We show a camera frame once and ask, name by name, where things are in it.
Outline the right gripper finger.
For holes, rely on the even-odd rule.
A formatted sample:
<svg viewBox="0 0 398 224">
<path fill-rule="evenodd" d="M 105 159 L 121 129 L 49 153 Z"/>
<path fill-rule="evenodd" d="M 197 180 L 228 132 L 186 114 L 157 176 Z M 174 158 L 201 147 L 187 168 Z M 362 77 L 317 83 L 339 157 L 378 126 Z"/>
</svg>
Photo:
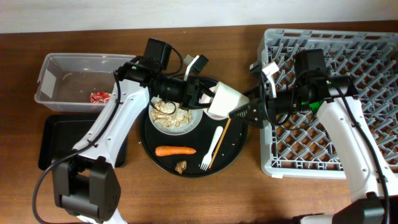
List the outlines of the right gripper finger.
<svg viewBox="0 0 398 224">
<path fill-rule="evenodd" d="M 259 86 L 254 86 L 244 93 L 245 96 L 259 96 L 261 93 Z"/>
<path fill-rule="evenodd" d="M 260 120 L 259 103 L 258 101 L 250 101 L 245 105 L 232 110 L 229 113 L 231 119 L 240 119 L 247 122 L 256 122 Z"/>
</svg>

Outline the white bowl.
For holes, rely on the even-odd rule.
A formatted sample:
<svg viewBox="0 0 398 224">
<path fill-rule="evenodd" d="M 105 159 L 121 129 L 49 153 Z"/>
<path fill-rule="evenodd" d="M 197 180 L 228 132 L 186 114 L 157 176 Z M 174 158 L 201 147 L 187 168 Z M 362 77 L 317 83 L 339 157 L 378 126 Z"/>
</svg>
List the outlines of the white bowl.
<svg viewBox="0 0 398 224">
<path fill-rule="evenodd" d="M 213 120 L 220 121 L 227 119 L 228 103 L 225 93 L 223 91 L 221 93 L 218 93 L 218 86 L 210 87 L 210 90 L 215 94 L 215 97 L 212 98 L 204 93 L 202 94 L 199 103 L 215 103 L 215 105 L 211 105 L 210 108 L 204 108 L 204 113 Z"/>
</svg>

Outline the cream paper cup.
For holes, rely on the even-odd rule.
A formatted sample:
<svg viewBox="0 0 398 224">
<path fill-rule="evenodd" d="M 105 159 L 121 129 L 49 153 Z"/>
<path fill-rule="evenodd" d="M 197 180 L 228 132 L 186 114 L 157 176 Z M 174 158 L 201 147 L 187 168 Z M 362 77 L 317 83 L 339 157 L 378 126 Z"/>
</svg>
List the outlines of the cream paper cup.
<svg viewBox="0 0 398 224">
<path fill-rule="evenodd" d="M 250 102 L 250 99 L 230 86 L 218 82 L 213 91 L 207 112 L 216 116 L 228 118 L 229 113 Z"/>
</svg>

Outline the grey plate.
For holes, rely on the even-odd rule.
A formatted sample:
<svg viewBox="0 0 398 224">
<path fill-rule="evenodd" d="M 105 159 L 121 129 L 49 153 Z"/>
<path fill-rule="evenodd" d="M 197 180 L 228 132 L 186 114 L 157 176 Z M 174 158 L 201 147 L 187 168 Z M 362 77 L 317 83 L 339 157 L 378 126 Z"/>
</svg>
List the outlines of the grey plate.
<svg viewBox="0 0 398 224">
<path fill-rule="evenodd" d="M 149 103 L 149 119 L 151 121 L 151 123 L 155 126 L 156 129 L 158 129 L 160 132 L 164 133 L 164 134 L 168 134 L 168 135 L 172 135 L 172 136 L 178 136 L 178 135 L 183 135 L 183 134 L 187 134 L 190 131 L 193 131 L 198 124 L 200 123 L 202 116 L 203 116 L 203 112 L 202 110 L 186 110 L 186 111 L 191 111 L 192 115 L 193 115 L 193 120 L 190 124 L 187 124 L 185 126 L 182 126 L 180 128 L 163 128 L 161 125 L 158 125 L 157 123 L 154 123 L 154 121 L 152 120 L 152 118 L 150 117 L 150 112 L 153 109 L 153 103 L 158 101 L 158 100 L 162 100 L 158 97 L 153 97 Z"/>
</svg>

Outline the red snack wrapper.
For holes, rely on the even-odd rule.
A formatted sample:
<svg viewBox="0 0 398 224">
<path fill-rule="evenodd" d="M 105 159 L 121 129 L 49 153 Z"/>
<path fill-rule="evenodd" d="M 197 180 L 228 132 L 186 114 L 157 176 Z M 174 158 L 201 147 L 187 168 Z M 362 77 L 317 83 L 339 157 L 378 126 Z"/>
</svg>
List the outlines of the red snack wrapper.
<svg viewBox="0 0 398 224">
<path fill-rule="evenodd" d="M 91 103 L 107 103 L 110 98 L 111 94 L 103 91 L 90 94 Z"/>
</svg>

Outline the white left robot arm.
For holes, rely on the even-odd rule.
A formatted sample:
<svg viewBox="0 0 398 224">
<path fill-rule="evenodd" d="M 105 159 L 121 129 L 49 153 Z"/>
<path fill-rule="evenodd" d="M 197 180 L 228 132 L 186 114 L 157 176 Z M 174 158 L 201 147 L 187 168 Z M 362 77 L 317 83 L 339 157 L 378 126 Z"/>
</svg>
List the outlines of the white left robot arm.
<svg viewBox="0 0 398 224">
<path fill-rule="evenodd" d="M 121 187 L 114 168 L 131 126 L 150 102 L 152 96 L 179 103 L 184 109 L 202 109 L 199 92 L 209 92 L 199 79 L 208 63 L 197 56 L 187 66 L 184 79 L 162 72 L 163 61 L 134 57 L 113 72 L 114 94 L 89 131 L 72 148 L 71 153 L 54 160 L 39 177 L 32 196 L 32 211 L 37 211 L 39 187 L 48 173 L 52 174 L 56 205 L 79 218 L 80 223 L 124 223 L 118 211 Z"/>
</svg>

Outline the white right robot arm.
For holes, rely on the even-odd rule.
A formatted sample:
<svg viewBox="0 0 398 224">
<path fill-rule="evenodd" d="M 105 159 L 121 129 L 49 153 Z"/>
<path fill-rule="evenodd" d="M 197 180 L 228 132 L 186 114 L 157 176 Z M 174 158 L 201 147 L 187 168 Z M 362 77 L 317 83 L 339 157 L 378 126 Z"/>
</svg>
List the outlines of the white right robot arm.
<svg viewBox="0 0 398 224">
<path fill-rule="evenodd" d="M 293 89 L 264 96 L 264 87 L 248 104 L 229 113 L 263 128 L 277 115 L 312 110 L 329 135 L 343 165 L 351 204 L 333 215 L 308 214 L 294 223 L 397 223 L 397 177 L 388 167 L 368 125 L 358 91 L 347 76 L 299 75 Z"/>
</svg>

